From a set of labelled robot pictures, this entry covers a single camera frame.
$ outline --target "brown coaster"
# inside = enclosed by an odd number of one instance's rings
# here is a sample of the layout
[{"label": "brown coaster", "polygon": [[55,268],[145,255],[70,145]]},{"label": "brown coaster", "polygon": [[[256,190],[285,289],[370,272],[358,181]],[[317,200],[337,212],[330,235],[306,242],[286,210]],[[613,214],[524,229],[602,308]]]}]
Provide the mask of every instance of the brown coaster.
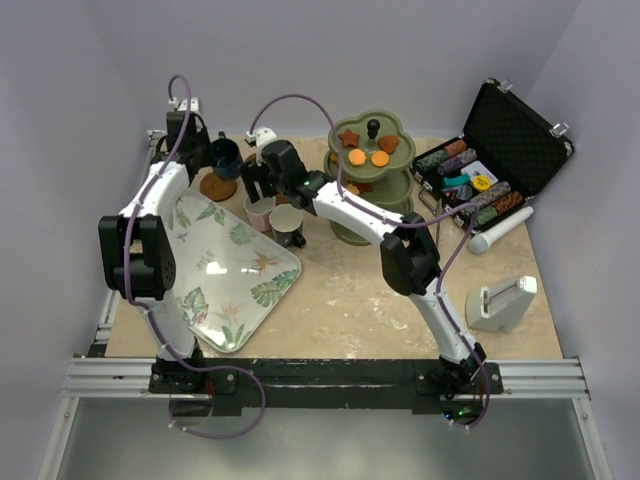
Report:
[{"label": "brown coaster", "polygon": [[221,202],[231,197],[238,188],[235,180],[221,180],[214,172],[211,172],[200,182],[200,193],[214,202]]},{"label": "brown coaster", "polygon": [[378,146],[380,147],[380,150],[388,153],[389,155],[396,151],[398,143],[400,143],[400,139],[397,135],[387,135],[386,137],[381,137],[378,140]]},{"label": "brown coaster", "polygon": [[360,139],[358,133],[352,132],[347,128],[344,132],[338,134],[338,137],[342,140],[343,147],[358,147],[358,140]]}]

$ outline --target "beige table surface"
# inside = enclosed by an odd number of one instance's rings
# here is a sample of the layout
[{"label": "beige table surface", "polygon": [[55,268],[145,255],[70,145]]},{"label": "beige table surface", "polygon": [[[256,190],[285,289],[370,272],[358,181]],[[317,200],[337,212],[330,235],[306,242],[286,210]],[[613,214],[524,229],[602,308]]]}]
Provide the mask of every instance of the beige table surface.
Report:
[{"label": "beige table surface", "polygon": [[[238,141],[246,157],[251,149]],[[326,138],[289,138],[307,168],[322,170]],[[416,139],[416,151],[437,145],[437,139]],[[242,219],[244,188],[221,205]],[[199,179],[194,182],[197,189]],[[414,210],[430,212],[413,192]],[[432,234],[435,238],[435,226]],[[441,265],[462,230],[450,219],[441,224]],[[382,278],[377,247],[353,247],[338,240],[327,220],[305,213],[307,246],[292,250],[302,262],[302,274],[245,346],[232,357],[248,358],[437,358],[438,349],[418,310],[392,291]],[[520,275],[538,280],[538,294],[520,325],[506,334],[472,330],[493,359],[562,358],[549,304],[526,226],[517,227],[483,255],[466,247],[453,263],[445,286],[461,318],[467,294],[484,284]],[[226,356],[205,343],[206,356]],[[109,357],[153,357],[156,346],[142,315],[125,301],[117,307],[107,346]]]}]

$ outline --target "brown star cookie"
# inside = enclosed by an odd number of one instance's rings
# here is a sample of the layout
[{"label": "brown star cookie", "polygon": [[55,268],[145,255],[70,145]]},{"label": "brown star cookie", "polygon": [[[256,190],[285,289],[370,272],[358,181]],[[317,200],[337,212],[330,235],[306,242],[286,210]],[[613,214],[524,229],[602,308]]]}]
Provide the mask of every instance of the brown star cookie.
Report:
[{"label": "brown star cookie", "polygon": [[380,147],[380,150],[391,155],[396,151],[396,147],[398,146],[399,142],[400,139],[397,135],[387,135],[378,139],[378,146]]},{"label": "brown star cookie", "polygon": [[346,129],[344,132],[338,134],[340,140],[342,140],[343,147],[358,147],[358,140],[360,139],[360,135],[352,132],[350,129]]}]

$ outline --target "tray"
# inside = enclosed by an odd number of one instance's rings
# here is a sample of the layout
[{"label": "tray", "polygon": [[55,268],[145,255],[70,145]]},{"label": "tray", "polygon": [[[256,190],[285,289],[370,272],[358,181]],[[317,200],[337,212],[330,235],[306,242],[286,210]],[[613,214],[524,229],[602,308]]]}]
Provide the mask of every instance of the tray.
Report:
[{"label": "tray", "polygon": [[296,281],[300,260],[193,190],[163,222],[184,322],[216,350],[239,350]]},{"label": "tray", "polygon": [[[384,110],[370,110],[358,117],[340,120],[336,123],[336,131],[342,133],[349,128],[360,135],[359,148],[367,152],[380,150],[376,143],[377,140],[371,141],[367,136],[367,122],[373,118],[380,122],[380,130],[378,131],[377,138],[384,137],[385,135],[397,135],[400,142],[396,150],[391,154],[389,164],[383,168],[374,166],[371,161],[367,161],[367,163],[361,167],[354,167],[347,159],[349,152],[353,149],[343,148],[345,159],[344,173],[356,182],[372,183],[380,180],[390,172],[406,170],[416,155],[416,146],[413,143],[413,139],[402,129],[402,124],[398,117]],[[332,152],[337,152],[338,150],[333,141],[331,131],[329,131],[328,142],[329,149]]]}]

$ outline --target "black knob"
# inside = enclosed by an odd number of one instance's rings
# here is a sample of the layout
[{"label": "black knob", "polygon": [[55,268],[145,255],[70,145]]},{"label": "black knob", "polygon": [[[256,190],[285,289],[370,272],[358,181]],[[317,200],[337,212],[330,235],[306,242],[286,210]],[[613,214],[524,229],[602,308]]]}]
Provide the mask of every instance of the black knob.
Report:
[{"label": "black knob", "polygon": [[378,136],[378,130],[380,130],[380,122],[375,118],[372,118],[367,122],[367,135],[369,139],[373,140]]}]

